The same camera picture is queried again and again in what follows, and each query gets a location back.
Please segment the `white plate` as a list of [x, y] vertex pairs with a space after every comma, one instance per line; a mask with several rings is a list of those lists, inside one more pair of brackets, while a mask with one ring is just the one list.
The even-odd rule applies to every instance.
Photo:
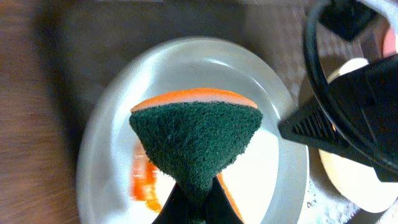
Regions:
[[383, 212], [397, 200], [397, 183], [381, 182], [372, 167], [321, 149], [319, 153], [334, 187], [363, 210]]

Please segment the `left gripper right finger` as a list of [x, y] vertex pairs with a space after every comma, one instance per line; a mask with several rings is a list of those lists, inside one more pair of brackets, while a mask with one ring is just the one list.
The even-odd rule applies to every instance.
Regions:
[[206, 224], [243, 224], [233, 210], [217, 177], [204, 203]]

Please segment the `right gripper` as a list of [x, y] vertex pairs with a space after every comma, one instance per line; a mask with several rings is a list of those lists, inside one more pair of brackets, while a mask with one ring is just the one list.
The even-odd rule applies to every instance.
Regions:
[[[351, 42], [377, 15], [356, 0], [331, 0], [319, 21]], [[358, 151], [333, 128], [315, 98], [279, 123], [280, 135], [372, 166], [381, 182], [397, 182], [397, 55], [342, 75], [328, 87], [349, 123], [341, 133]]]

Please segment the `green orange sponge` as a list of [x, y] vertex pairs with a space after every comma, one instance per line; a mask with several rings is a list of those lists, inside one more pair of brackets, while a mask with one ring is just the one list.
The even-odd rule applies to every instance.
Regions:
[[194, 88], [142, 101], [131, 108], [129, 124], [150, 161], [201, 205], [213, 178], [245, 152], [262, 119], [242, 95]]

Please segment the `pale blue plate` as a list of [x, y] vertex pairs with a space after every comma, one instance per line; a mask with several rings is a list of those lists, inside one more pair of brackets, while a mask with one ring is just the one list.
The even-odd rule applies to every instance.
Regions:
[[138, 139], [128, 119], [138, 103], [169, 91], [229, 90], [254, 101], [262, 125], [247, 151], [223, 171], [245, 223], [297, 223], [308, 185], [308, 149], [282, 139], [281, 119], [296, 109], [277, 74], [231, 42], [184, 38], [158, 45], [131, 62], [107, 87], [86, 125], [78, 156], [82, 223], [151, 223], [156, 213], [132, 199]]

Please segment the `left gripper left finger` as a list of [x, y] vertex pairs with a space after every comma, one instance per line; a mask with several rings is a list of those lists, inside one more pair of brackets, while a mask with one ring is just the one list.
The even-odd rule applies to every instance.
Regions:
[[163, 209], [152, 224], [189, 224], [197, 216], [199, 208], [194, 207], [178, 184], [175, 184]]

